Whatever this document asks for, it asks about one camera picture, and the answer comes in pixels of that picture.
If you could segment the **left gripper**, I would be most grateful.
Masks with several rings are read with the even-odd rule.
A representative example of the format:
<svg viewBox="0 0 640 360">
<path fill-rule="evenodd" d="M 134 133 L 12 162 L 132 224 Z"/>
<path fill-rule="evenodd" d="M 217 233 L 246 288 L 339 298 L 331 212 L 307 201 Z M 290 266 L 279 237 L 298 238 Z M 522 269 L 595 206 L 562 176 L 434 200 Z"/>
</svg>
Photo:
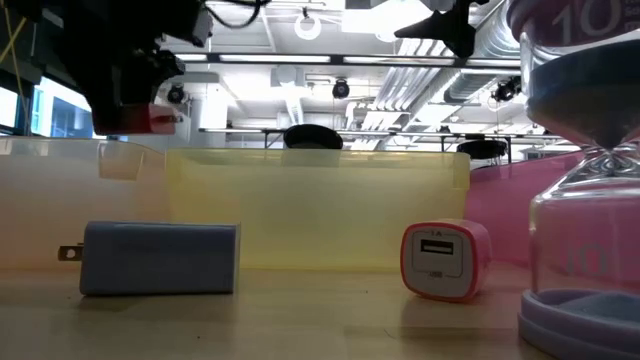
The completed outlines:
<svg viewBox="0 0 640 360">
<path fill-rule="evenodd" d="M 169 36 L 202 48 L 213 27 L 204 2 L 77 0 L 60 7 L 63 27 L 54 38 L 59 58 L 125 59 L 100 73 L 96 92 L 88 94 L 94 131 L 150 133 L 150 102 L 164 82 L 185 73 L 184 62 L 159 41 Z M 152 82 L 146 57 L 152 58 Z"/>
</svg>

